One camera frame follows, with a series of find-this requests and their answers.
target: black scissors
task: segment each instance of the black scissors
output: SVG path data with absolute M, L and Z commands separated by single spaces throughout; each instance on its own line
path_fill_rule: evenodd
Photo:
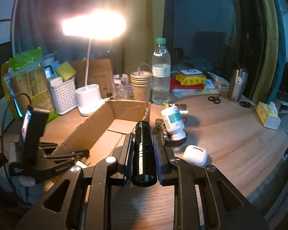
M 210 96 L 210 97 L 208 97 L 208 100 L 213 101 L 215 104 L 219 104 L 219 103 L 221 103 L 221 100 L 219 99 L 220 96 L 221 96 L 221 94 L 218 94 L 216 96 Z

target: yellow tissue box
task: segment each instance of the yellow tissue box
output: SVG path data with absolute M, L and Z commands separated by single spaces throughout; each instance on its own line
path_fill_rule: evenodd
M 272 110 L 271 105 L 259 102 L 256 112 L 264 127 L 277 130 L 281 120 L 277 113 Z
M 206 82 L 206 77 L 204 75 L 185 76 L 182 73 L 178 73 L 176 80 L 179 81 L 181 85 L 200 85 Z
M 67 61 L 59 65 L 55 71 L 64 82 L 71 79 L 76 74 L 76 71 Z

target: sponge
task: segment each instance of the sponge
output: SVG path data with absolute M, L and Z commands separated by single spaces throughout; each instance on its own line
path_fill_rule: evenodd
M 62 77 L 64 82 L 69 80 L 76 74 L 76 71 L 67 61 L 59 65 L 55 71 L 60 77 Z

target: white storage basket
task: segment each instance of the white storage basket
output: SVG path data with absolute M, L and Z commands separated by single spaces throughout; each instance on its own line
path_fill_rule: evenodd
M 50 87 L 50 92 L 55 109 L 60 115 L 66 114 L 77 107 L 74 78 L 55 87 Z

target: plastic water bottle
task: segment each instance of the plastic water bottle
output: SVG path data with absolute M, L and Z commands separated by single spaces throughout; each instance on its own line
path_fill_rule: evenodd
M 153 73 L 153 102 L 163 105 L 170 100 L 171 56 L 165 47 L 165 38 L 156 38 L 151 60 Z

